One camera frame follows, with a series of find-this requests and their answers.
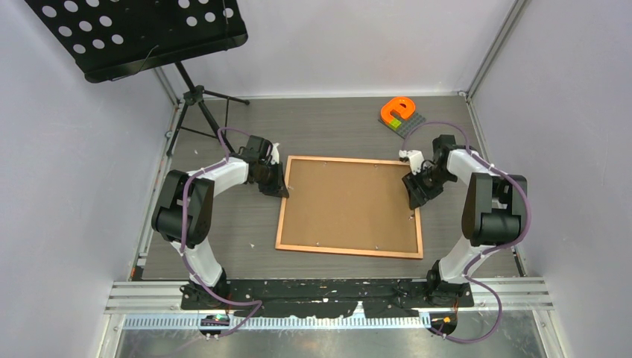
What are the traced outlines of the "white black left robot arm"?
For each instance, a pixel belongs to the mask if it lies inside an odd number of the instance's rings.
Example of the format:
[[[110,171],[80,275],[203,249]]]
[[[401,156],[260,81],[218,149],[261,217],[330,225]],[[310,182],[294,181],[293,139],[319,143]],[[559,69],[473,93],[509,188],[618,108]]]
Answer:
[[[237,153],[190,172],[170,171],[151,218],[151,227],[175,248],[183,260],[189,284],[183,292],[212,309],[237,306],[229,299],[225,269],[209,242],[213,202],[234,186],[257,184],[266,196],[288,198],[278,143],[250,136]]]

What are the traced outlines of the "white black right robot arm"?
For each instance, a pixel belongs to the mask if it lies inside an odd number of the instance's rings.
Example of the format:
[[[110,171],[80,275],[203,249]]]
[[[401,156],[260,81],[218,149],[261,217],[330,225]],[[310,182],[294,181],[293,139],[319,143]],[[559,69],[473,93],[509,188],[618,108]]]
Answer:
[[[410,167],[402,182],[413,210],[443,193],[447,182],[467,185],[461,238],[426,275],[424,299],[440,307],[464,297],[472,282],[470,273],[496,249],[514,242],[525,231],[527,180],[494,169],[472,146],[457,144],[453,135],[440,135],[432,147],[431,160],[425,160],[420,151],[403,149],[399,150],[399,158]]]

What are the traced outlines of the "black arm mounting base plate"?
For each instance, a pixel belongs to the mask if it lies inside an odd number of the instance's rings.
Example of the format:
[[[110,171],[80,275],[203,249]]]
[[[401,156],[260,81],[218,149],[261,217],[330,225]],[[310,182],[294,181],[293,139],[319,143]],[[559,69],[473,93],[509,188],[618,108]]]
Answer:
[[[357,306],[370,318],[413,317],[418,309],[470,308],[469,288],[462,293],[440,295],[421,279],[287,279],[224,280],[214,289],[220,300],[201,285],[189,281],[180,286],[183,310],[223,310],[244,318],[251,301],[261,301],[257,317],[340,318]]]

